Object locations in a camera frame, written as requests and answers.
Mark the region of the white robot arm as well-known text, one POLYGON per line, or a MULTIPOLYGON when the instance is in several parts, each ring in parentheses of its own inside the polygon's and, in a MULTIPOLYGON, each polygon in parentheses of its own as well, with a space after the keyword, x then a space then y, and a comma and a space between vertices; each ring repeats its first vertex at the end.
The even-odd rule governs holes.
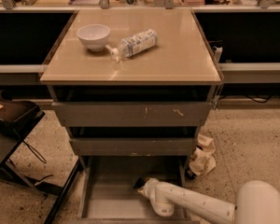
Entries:
POLYGON ((170 217, 178 205, 211 224, 280 224, 280 192, 260 180, 243 184, 235 203, 152 177, 139 178, 133 188, 149 199, 153 210, 161 217, 170 217))

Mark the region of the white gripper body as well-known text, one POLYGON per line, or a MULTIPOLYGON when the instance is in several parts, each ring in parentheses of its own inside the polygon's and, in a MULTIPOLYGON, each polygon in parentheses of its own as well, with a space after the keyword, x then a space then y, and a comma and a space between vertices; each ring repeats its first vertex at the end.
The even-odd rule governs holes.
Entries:
POLYGON ((133 189, 150 201, 157 215, 161 217, 170 217, 174 213, 175 205, 161 197, 160 183, 161 182, 157 178, 138 178, 133 189))

